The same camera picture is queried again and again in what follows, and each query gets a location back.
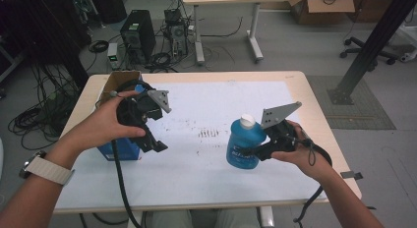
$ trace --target white bottle cap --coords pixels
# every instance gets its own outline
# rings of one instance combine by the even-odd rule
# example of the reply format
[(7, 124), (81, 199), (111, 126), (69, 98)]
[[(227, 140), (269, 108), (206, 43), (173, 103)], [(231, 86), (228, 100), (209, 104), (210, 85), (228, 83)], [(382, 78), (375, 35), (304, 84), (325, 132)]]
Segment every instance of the white bottle cap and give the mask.
[(242, 126), (243, 129), (250, 130), (255, 126), (255, 123), (255, 118), (249, 114), (243, 114), (242, 117), (240, 117), (240, 126)]

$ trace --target cardboard boxes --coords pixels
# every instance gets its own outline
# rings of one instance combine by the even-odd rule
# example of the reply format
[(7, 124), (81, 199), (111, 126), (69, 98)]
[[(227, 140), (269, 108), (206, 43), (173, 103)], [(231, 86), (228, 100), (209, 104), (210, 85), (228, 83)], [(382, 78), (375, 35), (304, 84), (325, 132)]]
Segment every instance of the cardboard boxes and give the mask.
[(331, 25), (354, 13), (353, 0), (289, 0), (290, 13), (300, 25)]
[[(98, 106), (105, 103), (108, 99), (111, 98), (110, 92), (116, 90), (121, 84), (133, 80), (133, 79), (141, 79), (141, 72), (140, 71), (114, 71), (108, 77), (107, 82), (104, 85), (103, 91), (100, 95), (100, 101), (98, 102)], [(132, 90), (134, 86), (130, 86), (125, 90)]]

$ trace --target blue box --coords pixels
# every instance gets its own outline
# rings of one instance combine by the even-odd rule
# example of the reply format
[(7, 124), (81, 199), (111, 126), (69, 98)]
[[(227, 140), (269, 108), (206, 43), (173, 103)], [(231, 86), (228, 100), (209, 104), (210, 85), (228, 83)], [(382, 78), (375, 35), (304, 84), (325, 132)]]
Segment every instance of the blue box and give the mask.
[[(120, 138), (116, 140), (116, 144), (120, 161), (138, 160), (140, 149), (135, 143), (131, 142), (128, 138)], [(97, 148), (108, 161), (114, 161), (111, 142), (98, 146)]]

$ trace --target office chair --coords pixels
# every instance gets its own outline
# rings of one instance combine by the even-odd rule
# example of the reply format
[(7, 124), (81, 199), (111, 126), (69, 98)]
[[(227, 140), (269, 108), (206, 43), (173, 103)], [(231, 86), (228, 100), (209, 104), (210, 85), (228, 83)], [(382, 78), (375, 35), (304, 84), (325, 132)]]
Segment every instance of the office chair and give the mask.
[[(359, 40), (356, 37), (350, 37), (346, 40), (344, 40), (344, 45), (350, 45), (351, 43), (355, 43), (356, 45), (359, 46), (359, 48), (349, 48), (344, 50), (343, 52), (340, 53), (340, 58), (346, 58), (348, 53), (359, 53), (362, 50), (362, 47), (364, 46), (364, 42)], [(388, 53), (385, 51), (381, 51), (379, 54), (379, 56), (383, 56), (385, 58), (387, 58), (386, 63), (388, 65), (392, 65), (395, 63), (395, 61), (398, 59), (398, 56), (392, 53)], [(374, 60), (374, 62), (372, 62), (372, 64), (370, 65), (368, 72), (374, 71), (375, 67), (378, 65), (378, 61), (377, 59)]]

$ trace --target carpet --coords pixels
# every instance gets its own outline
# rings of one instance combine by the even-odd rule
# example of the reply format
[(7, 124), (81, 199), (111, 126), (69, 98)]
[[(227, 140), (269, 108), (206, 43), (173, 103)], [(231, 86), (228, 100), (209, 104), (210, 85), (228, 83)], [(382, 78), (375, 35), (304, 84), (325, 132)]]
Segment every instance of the carpet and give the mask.
[(307, 76), (307, 80), (332, 129), (396, 129), (364, 80), (359, 82), (350, 95), (354, 102), (353, 105), (332, 104), (328, 96), (328, 89), (335, 89), (341, 79), (342, 77), (339, 76)]

